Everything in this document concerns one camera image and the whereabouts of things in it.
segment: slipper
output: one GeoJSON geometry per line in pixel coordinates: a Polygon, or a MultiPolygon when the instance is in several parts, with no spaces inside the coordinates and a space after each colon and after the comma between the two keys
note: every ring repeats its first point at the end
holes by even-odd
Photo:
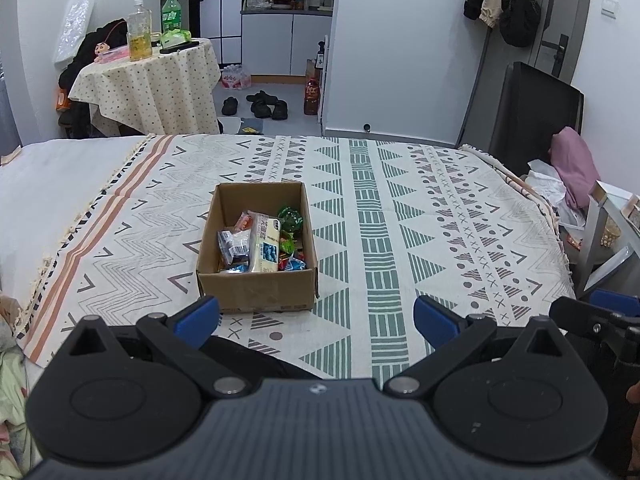
{"type": "Polygon", "coordinates": [[[251,111],[254,113],[256,119],[266,119],[271,117],[271,108],[269,108],[264,101],[255,101],[251,105],[251,111]]]}
{"type": "Polygon", "coordinates": [[[222,105],[222,114],[229,116],[238,112],[238,99],[235,97],[227,97],[222,105]]]}
{"type": "Polygon", "coordinates": [[[246,97],[246,100],[249,101],[250,103],[261,100],[267,103],[268,105],[273,106],[278,101],[278,98],[275,95],[267,94],[267,92],[265,92],[264,90],[260,90],[257,94],[248,95],[246,97]]]}
{"type": "Polygon", "coordinates": [[[282,100],[277,100],[276,104],[273,106],[273,113],[271,114],[271,119],[274,121],[284,121],[289,117],[289,111],[287,109],[287,102],[282,100]]]}

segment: polka dot tablecloth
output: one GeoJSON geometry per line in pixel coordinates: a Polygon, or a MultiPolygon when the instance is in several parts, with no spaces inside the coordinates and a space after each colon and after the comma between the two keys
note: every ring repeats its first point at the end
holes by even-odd
{"type": "Polygon", "coordinates": [[[218,134],[213,87],[220,79],[209,40],[174,54],[141,61],[91,63],[79,73],[69,98],[89,103],[91,121],[106,136],[118,124],[143,134],[218,134]]]}

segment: geometric pattern blanket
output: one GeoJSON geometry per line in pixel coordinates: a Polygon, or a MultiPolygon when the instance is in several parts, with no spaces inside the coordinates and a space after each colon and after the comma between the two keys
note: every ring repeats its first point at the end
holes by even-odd
{"type": "Polygon", "coordinates": [[[573,295],[544,208],[491,163],[402,142],[148,137],[44,265],[18,344],[45,366],[82,316],[174,314],[198,297],[216,184],[296,181],[310,203],[319,299],[310,312],[223,316],[216,335],[320,376],[381,383],[431,350],[412,322],[417,295],[507,326],[573,295]]]}

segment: bed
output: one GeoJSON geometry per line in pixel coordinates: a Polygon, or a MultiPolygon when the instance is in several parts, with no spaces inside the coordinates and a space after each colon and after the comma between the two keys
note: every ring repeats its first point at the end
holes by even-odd
{"type": "Polygon", "coordinates": [[[164,136],[27,146],[0,170],[0,277],[44,367],[79,318],[130,324],[198,297],[219,182],[305,182],[311,312],[223,316],[216,335],[324,377],[382,382],[431,351],[412,306],[523,326],[573,296],[548,205],[484,153],[321,137],[164,136]]]}

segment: baseboard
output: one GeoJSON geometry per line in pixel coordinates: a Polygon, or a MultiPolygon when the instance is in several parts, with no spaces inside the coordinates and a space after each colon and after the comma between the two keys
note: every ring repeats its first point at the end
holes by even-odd
{"type": "Polygon", "coordinates": [[[279,83],[287,85],[303,85],[305,76],[303,75],[252,75],[252,83],[279,83]]]}
{"type": "Polygon", "coordinates": [[[355,130],[334,130],[332,128],[325,128],[322,136],[347,137],[348,139],[386,140],[388,142],[407,142],[409,144],[428,144],[430,146],[439,146],[440,148],[455,147],[449,142],[439,142],[437,140],[424,139],[422,137],[405,137],[391,134],[368,134],[365,132],[357,132],[355,130]]]}

